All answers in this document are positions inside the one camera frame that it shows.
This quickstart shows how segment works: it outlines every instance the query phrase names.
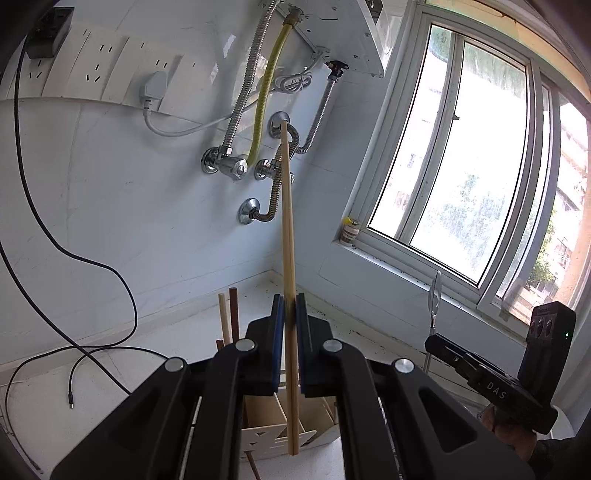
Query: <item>hand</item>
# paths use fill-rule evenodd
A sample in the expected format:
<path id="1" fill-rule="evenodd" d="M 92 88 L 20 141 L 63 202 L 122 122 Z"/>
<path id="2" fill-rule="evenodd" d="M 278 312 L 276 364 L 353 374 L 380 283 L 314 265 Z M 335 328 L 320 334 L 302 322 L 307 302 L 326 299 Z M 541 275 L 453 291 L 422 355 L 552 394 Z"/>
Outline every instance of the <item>hand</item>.
<path id="1" fill-rule="evenodd" d="M 495 436 L 515 449 L 515 453 L 527 462 L 534 451 L 537 436 L 531 430 L 517 424 L 495 425 L 495 407 L 490 404 L 482 412 L 482 424 Z"/>

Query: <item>yellow gas hose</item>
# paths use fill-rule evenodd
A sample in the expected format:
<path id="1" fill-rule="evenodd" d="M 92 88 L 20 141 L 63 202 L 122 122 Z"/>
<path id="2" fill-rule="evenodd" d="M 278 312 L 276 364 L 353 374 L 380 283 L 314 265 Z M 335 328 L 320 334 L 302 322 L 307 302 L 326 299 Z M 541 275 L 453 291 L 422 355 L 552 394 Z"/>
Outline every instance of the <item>yellow gas hose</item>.
<path id="1" fill-rule="evenodd" d="M 265 118 L 265 108 L 267 107 L 267 96 L 269 95 L 271 83 L 273 82 L 273 74 L 275 73 L 275 68 L 277 67 L 277 60 L 279 60 L 279 55 L 281 55 L 281 50 L 283 49 L 283 45 L 285 45 L 285 41 L 287 40 L 291 30 L 293 30 L 293 25 L 283 25 L 279 36 L 275 40 L 275 45 L 273 45 L 271 57 L 269 58 L 267 68 L 265 69 L 265 74 L 262 78 L 261 91 L 259 92 L 258 102 L 256 105 L 255 125 L 252 132 L 251 150 L 248 153 L 248 159 L 246 160 L 249 167 L 254 165 L 258 159 L 258 151 L 261 148 L 263 129 L 262 123 Z"/>

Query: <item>water heater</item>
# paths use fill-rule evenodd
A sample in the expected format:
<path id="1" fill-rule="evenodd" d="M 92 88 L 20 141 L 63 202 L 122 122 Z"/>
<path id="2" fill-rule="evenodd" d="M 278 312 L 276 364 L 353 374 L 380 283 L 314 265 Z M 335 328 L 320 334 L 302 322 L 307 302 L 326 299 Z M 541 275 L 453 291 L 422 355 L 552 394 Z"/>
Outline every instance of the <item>water heater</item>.
<path id="1" fill-rule="evenodd" d="M 269 0 L 262 0 L 266 8 Z M 408 0 L 291 0 L 277 7 L 303 10 L 295 29 L 325 61 L 339 60 L 349 70 L 384 76 Z"/>

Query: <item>coiled white cable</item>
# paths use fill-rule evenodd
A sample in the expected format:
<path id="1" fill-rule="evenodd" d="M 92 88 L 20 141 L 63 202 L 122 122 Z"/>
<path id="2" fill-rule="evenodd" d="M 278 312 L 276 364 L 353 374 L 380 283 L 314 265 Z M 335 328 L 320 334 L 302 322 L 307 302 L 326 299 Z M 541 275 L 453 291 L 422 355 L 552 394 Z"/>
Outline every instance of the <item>coiled white cable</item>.
<path id="1" fill-rule="evenodd" d="M 293 75 L 277 76 L 275 78 L 274 90 L 281 93 L 297 93 L 310 85 L 314 79 L 312 76 L 312 70 L 314 70 L 322 60 L 322 55 L 320 55 L 320 53 L 316 53 L 314 56 L 315 59 L 312 64 L 309 67 L 306 67 L 302 72 Z"/>

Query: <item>white wall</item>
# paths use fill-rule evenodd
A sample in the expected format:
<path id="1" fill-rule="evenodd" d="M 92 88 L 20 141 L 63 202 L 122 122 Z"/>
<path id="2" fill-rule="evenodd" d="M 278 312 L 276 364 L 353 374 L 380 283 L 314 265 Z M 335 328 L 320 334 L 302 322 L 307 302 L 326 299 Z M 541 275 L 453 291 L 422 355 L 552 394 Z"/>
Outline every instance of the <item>white wall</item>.
<path id="1" fill-rule="evenodd" d="M 306 195 L 295 212 L 296 280 L 346 313 L 424 350 L 430 323 L 428 286 L 333 242 L 373 150 L 395 70 L 391 61 L 384 79 L 347 72 L 341 80 L 322 142 L 307 170 Z M 442 302 L 437 329 L 517 374 L 524 347 L 457 303 Z"/>
<path id="2" fill-rule="evenodd" d="M 75 0 L 74 21 L 84 21 L 203 59 L 218 73 L 195 85 L 204 103 L 203 122 L 227 113 L 238 95 L 252 36 L 261 14 L 258 0 Z M 268 58 L 281 28 L 277 16 L 262 55 Z M 224 52 L 231 35 L 236 38 Z M 279 60 L 290 73 L 310 61 L 311 50 L 289 37 Z M 305 137 L 328 70 L 298 95 L 275 95 L 279 109 Z M 235 142 L 247 153 L 254 111 L 243 117 Z M 162 129 L 188 122 L 155 114 Z M 139 315 L 214 291 L 272 266 L 280 221 L 242 226 L 238 206 L 257 197 L 265 206 L 271 182 L 251 176 L 241 183 L 202 173 L 203 151 L 219 145 L 218 129 L 179 139 L 149 132 L 138 109 L 99 102 L 30 99 L 21 102 L 22 149 L 33 199 L 57 240 L 73 252 L 117 268 L 135 294 Z M 278 142 L 266 134 L 261 158 Z M 305 158 L 295 158 L 295 192 Z M 132 320 L 125 290 L 109 272 L 59 254 L 26 205 L 18 179 L 12 102 L 0 103 L 0 238 L 25 288 L 69 335 L 83 338 Z M 0 364 L 52 348 L 60 339 L 37 317 L 0 267 Z"/>

